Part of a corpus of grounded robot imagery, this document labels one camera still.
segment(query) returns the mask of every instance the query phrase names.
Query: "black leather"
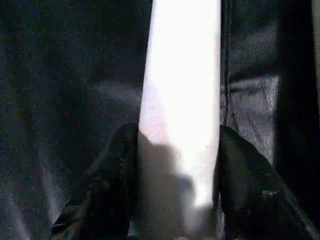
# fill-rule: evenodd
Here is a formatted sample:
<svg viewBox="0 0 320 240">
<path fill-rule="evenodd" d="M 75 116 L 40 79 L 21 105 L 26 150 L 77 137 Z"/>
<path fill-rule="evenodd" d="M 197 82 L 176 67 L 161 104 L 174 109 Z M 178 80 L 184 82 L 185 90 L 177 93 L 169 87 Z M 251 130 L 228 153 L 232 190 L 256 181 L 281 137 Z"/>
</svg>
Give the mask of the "black leather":
<svg viewBox="0 0 320 240">
<path fill-rule="evenodd" d="M 111 135 L 138 124 L 151 2 L 0 9 L 0 240 L 45 240 Z"/>
<path fill-rule="evenodd" d="M 319 229 L 311 1 L 222 2 L 221 124 L 268 159 Z"/>
<path fill-rule="evenodd" d="M 217 166 L 221 205 L 231 239 L 320 239 L 268 160 L 226 126 L 220 128 Z"/>
<path fill-rule="evenodd" d="M 266 157 L 319 229 L 311 1 L 222 6 L 221 124 Z M 111 135 L 138 123 L 151 1 L 0 9 L 0 239 L 43 240 Z"/>
</svg>

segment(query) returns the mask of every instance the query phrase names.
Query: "black fabric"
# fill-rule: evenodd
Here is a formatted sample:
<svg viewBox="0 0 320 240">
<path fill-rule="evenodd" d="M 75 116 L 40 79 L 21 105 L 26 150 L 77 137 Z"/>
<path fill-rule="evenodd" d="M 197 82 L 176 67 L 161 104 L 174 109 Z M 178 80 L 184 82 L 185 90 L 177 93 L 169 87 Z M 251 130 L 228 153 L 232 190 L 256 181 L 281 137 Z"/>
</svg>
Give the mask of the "black fabric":
<svg viewBox="0 0 320 240">
<path fill-rule="evenodd" d="M 43 240 L 112 134 L 138 123 L 151 0 L 0 9 L 0 240 Z M 320 229 L 311 13 L 310 0 L 222 1 L 220 109 Z"/>
<path fill-rule="evenodd" d="M 0 240 L 44 240 L 138 124 L 151 1 L 0 1 Z"/>
<path fill-rule="evenodd" d="M 127 124 L 85 171 L 52 226 L 52 240 L 126 237 L 137 198 L 138 127 Z"/>
<path fill-rule="evenodd" d="M 222 126 L 218 155 L 218 189 L 231 239 L 320 239 L 296 197 L 252 144 Z"/>
<path fill-rule="evenodd" d="M 221 123 L 252 143 L 320 228 L 311 1 L 222 1 Z"/>
</svg>

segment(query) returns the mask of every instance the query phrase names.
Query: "dark cloth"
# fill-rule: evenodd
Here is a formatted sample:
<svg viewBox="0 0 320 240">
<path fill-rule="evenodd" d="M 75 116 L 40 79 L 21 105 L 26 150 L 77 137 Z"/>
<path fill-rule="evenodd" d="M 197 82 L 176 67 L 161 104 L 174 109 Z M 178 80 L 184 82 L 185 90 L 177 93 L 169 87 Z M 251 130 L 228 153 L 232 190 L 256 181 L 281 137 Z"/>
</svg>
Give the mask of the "dark cloth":
<svg viewBox="0 0 320 240">
<path fill-rule="evenodd" d="M 72 199 L 89 199 L 77 186 L 108 159 L 114 133 L 138 124 L 151 1 L 3 0 L 0 9 L 0 240 L 43 240 L 68 219 Z M 320 229 L 311 1 L 224 0 L 221 29 L 221 124 L 254 145 Z M 117 192 L 125 188 L 93 188 L 113 196 L 105 207 L 120 196 L 130 205 Z M 106 217 L 106 228 L 125 238 L 130 213 L 119 211 L 124 224 Z M 235 231 L 227 212 L 218 210 L 222 239 Z"/>
</svg>

